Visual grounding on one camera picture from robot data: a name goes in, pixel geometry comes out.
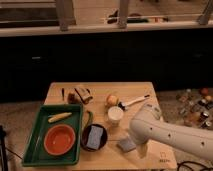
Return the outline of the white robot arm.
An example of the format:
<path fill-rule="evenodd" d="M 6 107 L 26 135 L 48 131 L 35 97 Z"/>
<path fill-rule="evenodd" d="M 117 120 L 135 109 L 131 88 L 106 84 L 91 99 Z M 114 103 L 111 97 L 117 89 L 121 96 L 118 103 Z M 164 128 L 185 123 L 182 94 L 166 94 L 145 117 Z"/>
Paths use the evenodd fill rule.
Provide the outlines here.
<path fill-rule="evenodd" d="M 155 140 L 213 162 L 213 131 L 166 123 L 161 116 L 161 109 L 149 103 L 136 112 L 129 134 L 137 145 Z"/>

